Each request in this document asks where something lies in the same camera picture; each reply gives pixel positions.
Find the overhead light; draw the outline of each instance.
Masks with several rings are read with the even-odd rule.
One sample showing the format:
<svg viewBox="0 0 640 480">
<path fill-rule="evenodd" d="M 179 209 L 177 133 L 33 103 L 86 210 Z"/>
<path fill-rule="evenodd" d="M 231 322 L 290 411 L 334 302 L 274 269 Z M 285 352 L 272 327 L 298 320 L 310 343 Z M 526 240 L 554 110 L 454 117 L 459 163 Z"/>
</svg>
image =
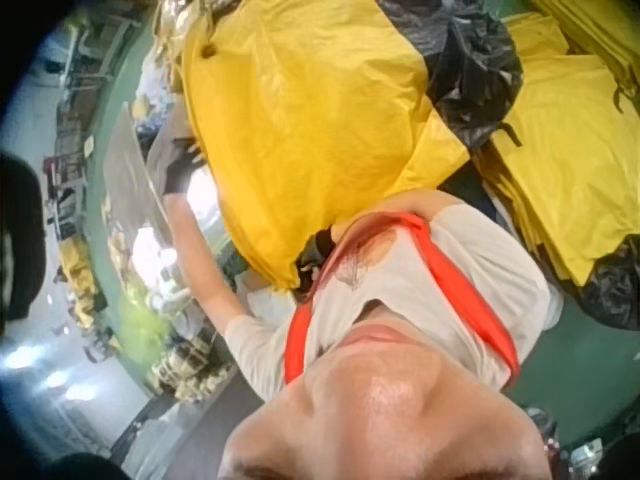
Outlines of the overhead light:
<svg viewBox="0 0 640 480">
<path fill-rule="evenodd" d="M 191 175 L 187 202 L 196 219 L 200 221 L 208 217 L 212 217 L 211 221 L 215 221 L 220 216 L 216 184 L 207 167 L 200 168 Z"/>
<path fill-rule="evenodd" d="M 160 250 L 160 261 L 165 267 L 170 267 L 178 259 L 175 248 L 164 248 Z"/>
<path fill-rule="evenodd" d="M 71 385 L 65 393 L 67 400 L 88 402 L 96 397 L 96 389 L 90 385 Z"/>
<path fill-rule="evenodd" d="M 60 387 L 66 383 L 68 378 L 69 374 L 67 372 L 57 370 L 47 377 L 45 384 L 49 388 Z"/>
<path fill-rule="evenodd" d="M 8 368 L 25 368 L 35 362 L 42 354 L 42 347 L 20 347 L 10 353 L 4 361 Z"/>
</svg>

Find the worker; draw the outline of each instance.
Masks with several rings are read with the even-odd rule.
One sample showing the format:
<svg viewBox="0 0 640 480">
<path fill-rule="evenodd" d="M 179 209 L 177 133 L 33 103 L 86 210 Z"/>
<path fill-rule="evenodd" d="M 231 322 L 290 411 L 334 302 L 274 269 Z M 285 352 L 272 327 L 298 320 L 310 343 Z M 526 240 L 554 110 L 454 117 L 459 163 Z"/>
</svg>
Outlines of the worker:
<svg viewBox="0 0 640 480">
<path fill-rule="evenodd" d="M 500 393 L 549 306 L 542 273 L 508 233 L 429 189 L 332 225 L 301 256 L 339 260 L 316 275 L 310 323 L 292 347 L 301 307 L 278 326 L 234 296 L 185 195 L 202 156 L 189 142 L 174 150 L 163 200 L 178 262 L 265 401 L 228 439 L 222 478 L 551 478 L 541 435 Z M 387 227 L 348 247 L 372 218 Z M 493 323 L 473 324 L 480 311 Z M 293 377 L 290 348 L 304 352 Z"/>
</svg>

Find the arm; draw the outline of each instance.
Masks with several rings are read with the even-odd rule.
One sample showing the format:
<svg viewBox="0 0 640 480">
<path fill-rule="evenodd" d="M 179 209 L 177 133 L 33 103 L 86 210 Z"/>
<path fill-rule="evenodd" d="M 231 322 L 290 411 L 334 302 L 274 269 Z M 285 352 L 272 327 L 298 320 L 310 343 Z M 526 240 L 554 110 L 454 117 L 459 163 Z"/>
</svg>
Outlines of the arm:
<svg viewBox="0 0 640 480">
<path fill-rule="evenodd" d="M 229 323 L 248 312 L 227 286 L 207 245 L 186 195 L 164 196 L 169 229 L 178 254 L 178 263 L 193 296 L 216 330 L 224 336 Z"/>
<path fill-rule="evenodd" d="M 344 232 L 359 218 L 374 212 L 411 212 L 430 222 L 445 207 L 464 203 L 462 200 L 439 190 L 421 188 L 397 193 L 381 200 L 373 207 L 331 226 L 331 239 L 338 242 Z"/>
</svg>

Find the white t-shirt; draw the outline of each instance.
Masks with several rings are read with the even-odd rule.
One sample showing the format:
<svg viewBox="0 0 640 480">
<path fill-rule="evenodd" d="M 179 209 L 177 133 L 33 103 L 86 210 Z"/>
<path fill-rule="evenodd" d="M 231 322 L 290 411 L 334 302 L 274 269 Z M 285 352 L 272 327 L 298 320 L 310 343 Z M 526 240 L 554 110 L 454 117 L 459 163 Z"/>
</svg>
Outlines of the white t-shirt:
<svg viewBox="0 0 640 480">
<path fill-rule="evenodd" d="M 542 331 L 549 290 L 538 266 L 501 227 L 475 208 L 459 204 L 430 223 L 433 242 L 473 283 L 503 322 L 523 362 Z M 367 302 L 378 300 L 422 331 L 486 385 L 500 389 L 506 364 L 460 320 L 414 246 L 393 227 L 343 259 L 313 300 L 305 367 L 349 332 Z M 274 325 L 250 316 L 234 319 L 227 345 L 258 395 L 269 400 L 284 387 L 289 321 Z"/>
</svg>

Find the stack of yellow bags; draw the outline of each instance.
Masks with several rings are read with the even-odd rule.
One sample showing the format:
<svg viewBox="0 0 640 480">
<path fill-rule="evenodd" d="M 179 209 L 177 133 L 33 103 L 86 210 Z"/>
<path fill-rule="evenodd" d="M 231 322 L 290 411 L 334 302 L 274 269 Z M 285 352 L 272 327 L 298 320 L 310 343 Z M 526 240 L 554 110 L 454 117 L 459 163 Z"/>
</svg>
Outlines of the stack of yellow bags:
<svg viewBox="0 0 640 480">
<path fill-rule="evenodd" d="M 598 55 L 625 94 L 638 93 L 640 9 L 634 0 L 533 0 L 584 51 Z"/>
<path fill-rule="evenodd" d="M 594 262 L 640 233 L 640 120 L 595 55 L 567 55 L 552 17 L 507 20 L 524 86 L 505 122 L 475 159 L 511 210 L 528 249 L 546 251 L 578 287 Z"/>
</svg>

